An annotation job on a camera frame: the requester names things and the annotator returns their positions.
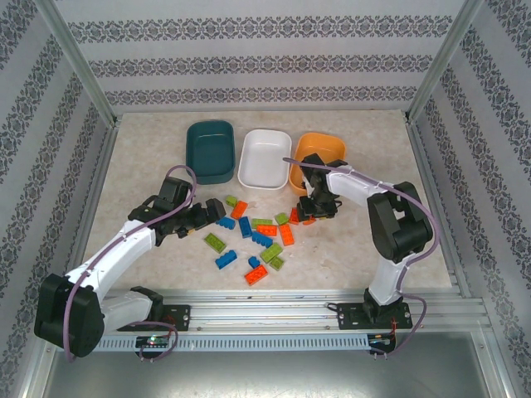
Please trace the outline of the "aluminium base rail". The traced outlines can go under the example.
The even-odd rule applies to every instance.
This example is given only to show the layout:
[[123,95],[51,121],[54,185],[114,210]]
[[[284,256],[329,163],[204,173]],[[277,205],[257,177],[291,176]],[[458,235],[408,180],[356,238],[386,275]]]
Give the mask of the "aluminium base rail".
[[[191,307],[190,334],[337,332],[337,315],[327,305],[363,300],[360,289],[160,289],[158,292],[165,303]],[[456,286],[411,289],[408,293],[426,300],[426,316],[419,332],[472,332],[492,328],[484,300],[466,297]]]

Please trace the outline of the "orange plastic container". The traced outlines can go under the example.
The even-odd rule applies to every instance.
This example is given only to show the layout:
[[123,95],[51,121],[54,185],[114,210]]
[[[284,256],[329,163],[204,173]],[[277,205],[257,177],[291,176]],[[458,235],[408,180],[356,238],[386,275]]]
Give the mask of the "orange plastic container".
[[[325,163],[334,160],[344,160],[346,156],[345,142],[338,137],[325,133],[304,133],[296,146],[294,159],[302,162],[303,159],[317,153]],[[303,174],[299,166],[290,166],[289,183],[294,194],[298,197],[305,196],[306,190],[302,186]]]

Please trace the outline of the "white plastic container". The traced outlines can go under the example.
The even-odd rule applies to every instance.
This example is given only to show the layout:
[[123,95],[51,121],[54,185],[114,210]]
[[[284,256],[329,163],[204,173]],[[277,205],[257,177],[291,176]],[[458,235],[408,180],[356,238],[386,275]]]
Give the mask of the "white plastic container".
[[239,183],[249,189],[276,191],[288,182],[291,137],[279,130],[253,129],[244,137],[238,168]]

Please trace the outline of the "black right mount plate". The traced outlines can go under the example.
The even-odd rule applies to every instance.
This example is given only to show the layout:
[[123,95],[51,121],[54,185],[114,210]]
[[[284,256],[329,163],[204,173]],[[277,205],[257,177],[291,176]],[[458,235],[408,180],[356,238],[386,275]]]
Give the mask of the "black right mount plate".
[[337,315],[340,330],[412,329],[412,316],[407,303],[400,302],[367,311],[364,303],[339,303]]

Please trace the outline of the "black mount plate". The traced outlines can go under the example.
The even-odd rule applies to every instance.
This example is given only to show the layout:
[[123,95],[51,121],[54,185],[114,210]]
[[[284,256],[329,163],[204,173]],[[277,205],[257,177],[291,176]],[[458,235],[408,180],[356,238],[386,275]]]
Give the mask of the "black mount plate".
[[191,307],[189,305],[163,304],[159,309],[152,310],[148,322],[159,322],[163,325],[126,325],[119,328],[119,332],[168,332],[169,325],[173,325],[178,332],[186,332],[189,329]]
[[400,302],[367,311],[364,303],[339,303],[337,315],[340,330],[412,329],[412,316],[407,303]]

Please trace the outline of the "aluminium right frame post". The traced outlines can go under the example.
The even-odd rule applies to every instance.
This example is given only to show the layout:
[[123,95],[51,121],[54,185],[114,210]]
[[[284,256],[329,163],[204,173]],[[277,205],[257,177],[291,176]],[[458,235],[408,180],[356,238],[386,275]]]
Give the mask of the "aluminium right frame post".
[[422,112],[425,103],[429,100],[432,91],[435,89],[437,82],[451,61],[460,41],[467,32],[469,25],[473,22],[483,2],[484,0],[464,1],[406,112],[408,122],[411,123],[417,119]]

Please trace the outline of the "left circuit board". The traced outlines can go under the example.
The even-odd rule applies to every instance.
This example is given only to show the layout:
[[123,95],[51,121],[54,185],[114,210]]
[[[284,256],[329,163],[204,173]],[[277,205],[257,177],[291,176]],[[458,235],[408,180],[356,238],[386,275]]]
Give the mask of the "left circuit board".
[[136,338],[135,341],[135,347],[140,348],[168,348],[169,347],[170,338],[168,336],[159,336],[159,335],[152,335],[152,336],[140,336]]

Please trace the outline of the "aluminium right side rail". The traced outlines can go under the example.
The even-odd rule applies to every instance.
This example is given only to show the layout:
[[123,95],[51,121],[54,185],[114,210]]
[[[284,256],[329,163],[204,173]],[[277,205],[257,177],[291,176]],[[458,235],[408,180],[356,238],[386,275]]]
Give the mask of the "aluminium right side rail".
[[451,276],[452,284],[456,284],[459,287],[461,297],[471,299],[473,295],[466,282],[462,263],[451,235],[446,214],[436,187],[436,181],[432,175],[430,163],[426,156],[426,151],[422,146],[416,126],[410,122],[406,122],[406,129],[424,186],[427,202],[432,215],[438,223],[441,252],[445,259],[448,273]]

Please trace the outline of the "black left mount plate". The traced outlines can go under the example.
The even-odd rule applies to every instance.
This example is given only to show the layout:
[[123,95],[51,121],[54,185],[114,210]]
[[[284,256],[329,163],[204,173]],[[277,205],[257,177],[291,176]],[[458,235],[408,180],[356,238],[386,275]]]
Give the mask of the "black left mount plate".
[[159,309],[152,310],[148,322],[159,322],[163,325],[126,325],[119,328],[119,332],[168,332],[169,325],[173,325],[178,332],[186,332],[189,329],[191,307],[189,305],[163,304]]

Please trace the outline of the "aluminium left side rail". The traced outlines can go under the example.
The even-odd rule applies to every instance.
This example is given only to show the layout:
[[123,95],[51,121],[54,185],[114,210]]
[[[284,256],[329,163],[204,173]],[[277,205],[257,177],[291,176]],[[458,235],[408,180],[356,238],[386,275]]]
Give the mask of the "aluminium left side rail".
[[106,150],[114,127],[107,127],[95,114],[87,114],[66,170],[59,176],[59,191],[45,219],[44,236],[35,259],[35,315],[32,326],[41,326],[38,306],[49,307],[41,287],[50,275],[63,276],[75,268],[86,253],[95,207],[108,166]]

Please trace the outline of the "aluminium left frame post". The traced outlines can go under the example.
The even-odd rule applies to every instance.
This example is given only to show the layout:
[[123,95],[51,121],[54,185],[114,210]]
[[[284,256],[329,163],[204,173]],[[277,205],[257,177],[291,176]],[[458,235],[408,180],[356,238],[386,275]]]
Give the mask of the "aluminium left frame post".
[[118,117],[107,100],[105,92],[101,89],[68,24],[61,15],[55,0],[33,0],[33,2],[36,4],[37,10],[56,38],[105,124],[109,127],[114,127]]

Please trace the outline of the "aluminium frame post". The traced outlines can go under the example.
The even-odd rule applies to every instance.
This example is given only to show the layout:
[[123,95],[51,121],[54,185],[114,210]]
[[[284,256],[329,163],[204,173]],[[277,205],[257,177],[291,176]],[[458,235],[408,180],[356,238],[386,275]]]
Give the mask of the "aluminium frame post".
[[68,24],[61,15],[55,0],[33,0],[33,2],[36,4],[37,10],[56,38],[105,124],[109,127],[114,127],[118,117],[107,100],[105,92],[101,89]]
[[417,119],[422,112],[425,103],[429,100],[432,91],[435,89],[437,82],[451,61],[460,41],[467,32],[469,25],[473,22],[483,2],[484,0],[464,1],[406,112],[408,122],[411,123]]

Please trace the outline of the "teal plastic container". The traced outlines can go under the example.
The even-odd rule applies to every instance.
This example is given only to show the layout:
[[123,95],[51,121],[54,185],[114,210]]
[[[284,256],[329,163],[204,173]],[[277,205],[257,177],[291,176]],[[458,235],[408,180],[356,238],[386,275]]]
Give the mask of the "teal plastic container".
[[186,165],[200,185],[229,182],[236,166],[234,129],[225,120],[204,120],[187,131]]

